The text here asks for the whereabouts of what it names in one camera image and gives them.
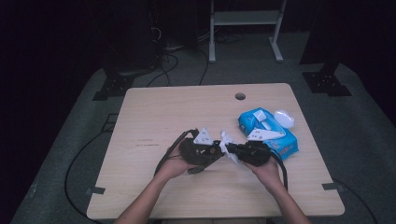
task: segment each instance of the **white metal stand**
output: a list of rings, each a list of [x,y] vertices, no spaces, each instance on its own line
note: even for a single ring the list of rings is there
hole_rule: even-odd
[[[279,35],[280,25],[285,13],[287,0],[282,0],[280,10],[267,11],[218,11],[215,12],[214,1],[211,1],[210,7],[210,41],[209,41],[209,61],[214,63],[216,61],[215,52],[215,26],[216,25],[256,25],[274,24],[274,36],[269,38],[271,47],[276,57],[276,61],[283,62],[282,54],[277,46],[277,37]]]

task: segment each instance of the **table top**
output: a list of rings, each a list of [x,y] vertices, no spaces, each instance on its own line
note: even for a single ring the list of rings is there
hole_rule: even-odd
[[[243,93],[245,100],[235,98]],[[239,116],[262,107],[285,109],[295,118],[290,131],[300,151],[284,163],[289,192],[308,216],[339,216],[345,207],[332,183],[303,112],[288,84],[244,84],[136,88],[127,91],[98,176],[88,217],[116,218],[139,195],[175,140],[185,131],[206,127],[212,139],[225,130],[245,143]],[[198,175],[171,179],[163,189],[152,218],[278,217],[274,198],[243,165],[222,157]]]

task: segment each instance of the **person's left hand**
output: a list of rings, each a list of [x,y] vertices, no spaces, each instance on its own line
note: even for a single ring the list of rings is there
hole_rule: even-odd
[[[169,159],[163,164],[163,166],[161,167],[160,171],[156,174],[156,176],[161,177],[165,180],[169,180],[171,178],[182,175],[188,169],[196,166],[196,165],[188,164],[180,156],[178,149],[180,143],[171,152],[171,154],[169,155]]]

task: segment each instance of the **forearm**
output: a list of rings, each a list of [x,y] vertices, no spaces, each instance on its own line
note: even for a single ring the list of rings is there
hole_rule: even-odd
[[[311,223],[301,210],[300,206],[294,201],[285,188],[280,187],[269,191],[274,196],[283,217],[286,219],[286,223]]]
[[[140,195],[122,212],[116,224],[146,224],[167,180],[154,177]]]

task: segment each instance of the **dark background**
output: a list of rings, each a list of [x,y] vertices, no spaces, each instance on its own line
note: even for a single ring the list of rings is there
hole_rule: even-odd
[[[139,2],[1,1],[0,222],[12,219],[85,83],[103,55],[114,53],[108,44],[145,68],[159,53],[150,25],[189,44],[208,30],[207,0]],[[233,9],[277,7],[230,3]],[[395,123],[395,9],[394,1],[289,0],[281,32],[311,31],[302,63],[344,63]]]

